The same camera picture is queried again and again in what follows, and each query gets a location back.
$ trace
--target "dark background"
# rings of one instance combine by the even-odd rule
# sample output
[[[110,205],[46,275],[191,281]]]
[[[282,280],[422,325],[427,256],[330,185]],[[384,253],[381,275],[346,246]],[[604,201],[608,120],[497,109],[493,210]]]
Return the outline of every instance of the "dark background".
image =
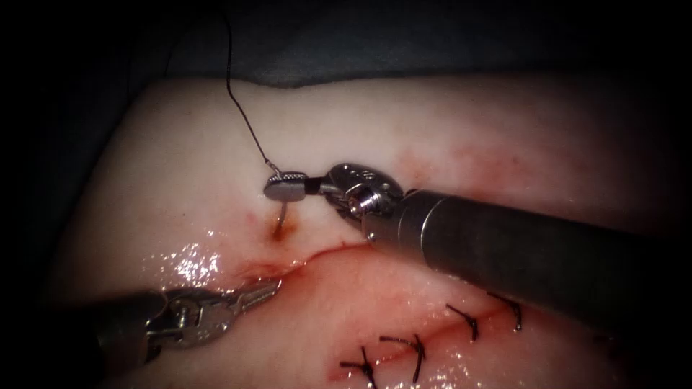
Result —
[[[488,71],[606,72],[673,112],[689,49],[680,9],[568,1],[163,1],[37,7],[26,15],[30,114],[20,241],[35,271],[131,99],[157,79],[232,76],[295,87]]]

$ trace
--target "metal cylindrical shaft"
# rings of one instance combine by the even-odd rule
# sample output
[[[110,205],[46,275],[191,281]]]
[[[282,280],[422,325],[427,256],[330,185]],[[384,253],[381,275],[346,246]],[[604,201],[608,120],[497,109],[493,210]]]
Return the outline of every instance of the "metal cylindrical shaft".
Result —
[[[377,249],[605,331],[626,331],[649,297],[656,246],[628,233],[427,190],[362,228]]]

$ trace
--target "skin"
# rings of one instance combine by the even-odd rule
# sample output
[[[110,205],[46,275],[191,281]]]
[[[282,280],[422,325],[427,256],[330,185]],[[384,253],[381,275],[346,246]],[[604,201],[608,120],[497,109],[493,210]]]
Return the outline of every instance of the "skin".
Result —
[[[320,176],[340,162],[427,188],[624,231],[675,233],[683,193],[671,142],[644,103],[597,79],[536,76],[348,81],[279,90],[233,81],[257,136],[282,170]],[[327,202],[288,208],[262,195],[263,164],[223,80],[151,86],[113,135],[58,250],[48,288],[81,305],[146,288],[229,290],[258,277],[278,295],[220,340],[165,350],[105,387],[619,388],[626,364],[568,318],[369,248]],[[465,320],[478,319],[470,342]]]

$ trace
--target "black suture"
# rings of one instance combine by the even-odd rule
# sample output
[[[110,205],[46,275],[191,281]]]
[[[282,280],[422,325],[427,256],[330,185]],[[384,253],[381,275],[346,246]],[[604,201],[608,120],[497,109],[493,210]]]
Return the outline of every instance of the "black suture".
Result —
[[[514,313],[514,319],[516,319],[516,325],[514,326],[514,332],[519,332],[521,331],[521,305],[519,303],[508,300],[502,296],[498,296],[492,292],[488,292],[488,296],[492,296],[494,298],[497,298],[498,300],[501,300],[505,304],[509,305],[510,308],[512,308],[512,312]]]
[[[416,353],[418,353],[418,362],[416,363],[416,371],[413,373],[413,383],[417,383],[418,375],[420,374],[420,365],[425,359],[425,347],[423,347],[423,343],[420,341],[418,334],[413,334],[413,336],[416,337],[416,343],[402,338],[394,338],[392,336],[380,336],[380,341],[396,341],[399,343],[408,344],[414,350],[416,350]]]
[[[476,341],[476,339],[478,339],[478,321],[472,318],[468,313],[461,312],[460,310],[454,308],[449,304],[447,304],[447,308],[453,310],[454,312],[457,312],[459,315],[466,319],[466,322],[471,327],[471,341]]]
[[[373,365],[368,362],[368,357],[365,355],[365,347],[361,346],[360,347],[360,352],[363,353],[363,363],[356,363],[356,362],[339,362],[340,367],[356,367],[360,369],[361,372],[368,378],[368,381],[370,381],[370,385],[372,389],[377,389],[377,385],[375,384],[375,370],[373,369]]]
[[[221,14],[221,17],[223,18],[223,23],[226,25],[226,31],[229,34],[229,56],[228,60],[226,61],[226,91],[229,93],[229,96],[231,100],[236,104],[236,107],[238,107],[238,111],[240,111],[241,115],[243,115],[243,119],[245,120],[245,124],[247,125],[248,130],[250,130],[250,134],[252,135],[252,139],[254,139],[254,144],[257,145],[257,149],[259,150],[259,153],[262,154],[262,158],[265,160],[265,164],[272,168],[276,174],[281,177],[281,171],[279,170],[276,165],[274,165],[269,158],[265,155],[265,151],[262,150],[262,146],[260,146],[260,142],[257,139],[257,136],[254,134],[254,130],[252,129],[252,126],[250,125],[250,121],[247,119],[247,115],[245,115],[245,111],[243,110],[243,107],[240,106],[240,103],[236,99],[236,97],[233,95],[233,92],[231,91],[231,52],[233,50],[233,36],[231,34],[231,23],[229,22],[228,17],[226,17],[226,14],[219,9],[219,13]]]

